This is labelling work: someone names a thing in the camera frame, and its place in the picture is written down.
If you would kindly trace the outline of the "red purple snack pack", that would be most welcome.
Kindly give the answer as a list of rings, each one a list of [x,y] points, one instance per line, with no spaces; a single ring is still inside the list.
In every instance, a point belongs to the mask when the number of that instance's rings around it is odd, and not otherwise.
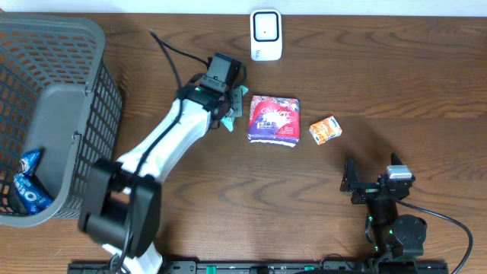
[[[295,147],[300,139],[300,102],[296,98],[254,95],[247,138],[250,143]]]

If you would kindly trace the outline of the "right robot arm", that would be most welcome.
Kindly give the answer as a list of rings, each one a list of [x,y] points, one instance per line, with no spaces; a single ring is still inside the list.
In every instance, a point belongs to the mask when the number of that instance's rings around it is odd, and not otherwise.
[[[427,224],[414,215],[400,215],[397,209],[397,204],[409,195],[414,181],[413,173],[394,153],[385,173],[372,183],[362,183],[355,163],[346,158],[340,191],[352,194],[353,205],[367,206],[365,235],[376,250],[373,257],[362,263],[363,270],[418,272],[416,258],[424,253]]]

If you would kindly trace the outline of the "blue Oreo cookie pack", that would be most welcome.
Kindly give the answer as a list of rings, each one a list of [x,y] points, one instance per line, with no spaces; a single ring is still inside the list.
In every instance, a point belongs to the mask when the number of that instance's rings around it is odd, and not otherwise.
[[[14,175],[16,193],[28,215],[36,215],[53,203],[51,196],[35,177],[40,158],[41,150],[39,149],[25,152],[18,162]]]

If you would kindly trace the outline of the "orange small snack box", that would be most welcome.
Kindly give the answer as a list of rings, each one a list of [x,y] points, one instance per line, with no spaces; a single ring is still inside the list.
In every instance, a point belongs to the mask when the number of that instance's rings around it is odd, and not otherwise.
[[[331,139],[340,137],[342,134],[342,128],[334,116],[329,116],[312,124],[309,128],[309,132],[314,141],[318,145],[322,145]]]

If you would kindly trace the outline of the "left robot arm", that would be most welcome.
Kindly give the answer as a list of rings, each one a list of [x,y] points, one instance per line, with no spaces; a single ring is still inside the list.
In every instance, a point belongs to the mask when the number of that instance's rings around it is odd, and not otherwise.
[[[154,246],[162,185],[187,149],[213,122],[241,115],[247,87],[220,92],[187,83],[162,122],[117,161],[100,158],[88,174],[78,221],[80,231],[112,256],[108,273],[156,273],[163,257]]]

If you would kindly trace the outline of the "teal snack packet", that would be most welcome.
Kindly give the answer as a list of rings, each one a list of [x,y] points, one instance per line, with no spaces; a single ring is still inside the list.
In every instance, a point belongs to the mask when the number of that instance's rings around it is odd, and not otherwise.
[[[249,91],[248,87],[246,87],[244,85],[241,85],[240,87],[242,87],[243,96],[245,96]],[[229,132],[233,132],[234,131],[234,122],[235,122],[236,118],[239,118],[239,117],[224,116],[221,119],[221,123],[225,126],[225,128]]]

